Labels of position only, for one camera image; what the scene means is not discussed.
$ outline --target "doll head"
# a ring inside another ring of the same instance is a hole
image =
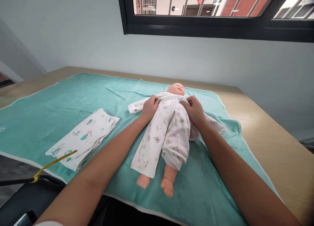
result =
[[[184,95],[184,86],[180,83],[175,83],[175,84],[172,84],[167,92],[170,92],[172,94],[177,94],[177,95]]]

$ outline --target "black chair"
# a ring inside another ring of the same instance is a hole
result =
[[[32,179],[2,181],[2,183],[6,182],[3,185],[9,185],[30,181]],[[0,208],[0,225],[13,226],[22,217],[23,219],[19,222],[18,226],[33,225],[65,185],[62,181],[48,175],[39,176],[38,181],[35,183],[25,183]],[[164,218],[142,213],[134,207],[103,195],[88,226],[117,225],[119,223],[132,222],[140,225],[177,225]]]

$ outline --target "baby onesie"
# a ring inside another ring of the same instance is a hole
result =
[[[116,127],[119,120],[120,118],[109,116],[102,108],[98,109],[45,154],[60,158],[77,150],[76,153],[60,161],[65,167],[77,171]]]
[[[155,177],[160,152],[166,164],[179,171],[189,155],[189,140],[197,140],[200,136],[180,103],[180,101],[187,102],[186,97],[188,96],[184,97],[169,92],[161,92],[157,96],[160,104],[131,164],[132,169],[150,178]],[[134,114],[141,111],[146,100],[148,98],[130,104],[129,112]],[[204,116],[220,134],[226,132],[226,128],[215,119],[206,114]]]

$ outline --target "baby doll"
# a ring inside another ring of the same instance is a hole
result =
[[[175,83],[166,92],[161,92],[157,96],[160,104],[137,148],[131,168],[141,173],[137,184],[144,189],[147,188],[150,179],[155,177],[161,152],[166,163],[161,187],[168,197],[172,197],[177,172],[182,164],[186,163],[189,156],[189,140],[197,140],[200,134],[195,127],[196,132],[190,132],[193,125],[185,108],[180,103],[180,101],[187,102],[186,97],[188,97],[184,96],[182,84]],[[141,111],[147,99],[130,104],[130,113],[134,114]],[[225,127],[215,119],[206,114],[205,118],[216,126],[216,130],[220,134],[225,132]]]

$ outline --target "onesie pant leg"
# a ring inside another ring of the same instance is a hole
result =
[[[189,136],[191,123],[184,107],[179,104],[169,124],[162,147],[162,157],[166,164],[179,171],[189,156]]]
[[[154,178],[167,127],[156,113],[149,123],[143,140],[138,146],[131,168],[141,174]]]

